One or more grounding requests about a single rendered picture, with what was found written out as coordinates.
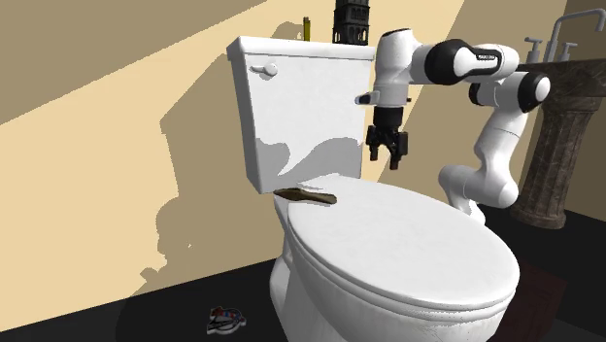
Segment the brown flat oblong object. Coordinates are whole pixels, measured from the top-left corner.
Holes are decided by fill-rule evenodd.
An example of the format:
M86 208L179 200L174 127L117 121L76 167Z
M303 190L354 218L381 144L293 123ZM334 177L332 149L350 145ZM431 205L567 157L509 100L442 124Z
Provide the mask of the brown flat oblong object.
M281 188L274 190L273 193L290 201L313 201L328 205L337 203L337 197L334 194L311 192L303 188Z

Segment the black tower figure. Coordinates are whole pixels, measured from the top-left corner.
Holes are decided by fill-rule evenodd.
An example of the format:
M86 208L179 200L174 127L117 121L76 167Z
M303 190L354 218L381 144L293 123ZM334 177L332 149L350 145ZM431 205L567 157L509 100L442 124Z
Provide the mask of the black tower figure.
M369 0L335 0L332 43L367 46Z

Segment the red blue white toy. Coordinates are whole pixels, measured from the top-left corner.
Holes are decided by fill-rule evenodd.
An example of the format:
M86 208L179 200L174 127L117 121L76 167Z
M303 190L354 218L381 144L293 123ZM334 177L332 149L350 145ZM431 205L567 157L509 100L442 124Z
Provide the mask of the red blue white toy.
M236 308L215 307L209 315L206 332L208 334L231 334L242 326L247 325L247 319Z

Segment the white toilet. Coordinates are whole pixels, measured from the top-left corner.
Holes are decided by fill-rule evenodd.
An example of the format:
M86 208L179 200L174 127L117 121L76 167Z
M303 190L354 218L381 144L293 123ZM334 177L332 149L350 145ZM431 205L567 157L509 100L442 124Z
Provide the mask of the white toilet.
M509 247L457 209L361 177L371 47L238 37L227 48L246 172L284 246L270 296L287 342L488 342L518 285ZM303 188L337 203L290 201Z

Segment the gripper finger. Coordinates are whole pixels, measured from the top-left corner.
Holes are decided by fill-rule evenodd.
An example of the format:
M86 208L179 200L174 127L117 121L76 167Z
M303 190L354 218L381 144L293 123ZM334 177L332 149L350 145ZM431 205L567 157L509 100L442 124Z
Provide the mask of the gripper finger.
M409 135L406 131L394 131L390 134L390 141L387 144L390 152L389 169L397 170L399 162L409 150Z
M376 161L379 155L379 147L381 141L377 133L377 127L375 125L369 125L366 133L366 145L369 148L369 158L371 161Z

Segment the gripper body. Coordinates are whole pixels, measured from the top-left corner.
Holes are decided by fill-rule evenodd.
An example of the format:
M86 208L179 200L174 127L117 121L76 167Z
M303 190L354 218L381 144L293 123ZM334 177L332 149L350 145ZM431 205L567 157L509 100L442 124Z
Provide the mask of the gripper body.
M377 127L377 133L381 143L389 143L390 134L399 131L403 120L403 108L379 107L376 106L373 112L373 122L371 125Z

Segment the dark stone pedestal sink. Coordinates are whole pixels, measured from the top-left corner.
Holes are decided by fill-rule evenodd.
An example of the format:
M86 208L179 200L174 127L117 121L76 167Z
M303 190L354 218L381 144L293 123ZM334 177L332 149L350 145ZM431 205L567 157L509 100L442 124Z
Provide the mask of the dark stone pedestal sink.
M510 207L512 218L547 229L564 227L566 195L591 116L606 98L606 58L572 60L566 43L556 54L561 24L572 18L598 16L597 32L606 25L606 10L564 15L555 21L542 60L530 56L521 71L549 76L552 89L541 105L543 120L521 194Z

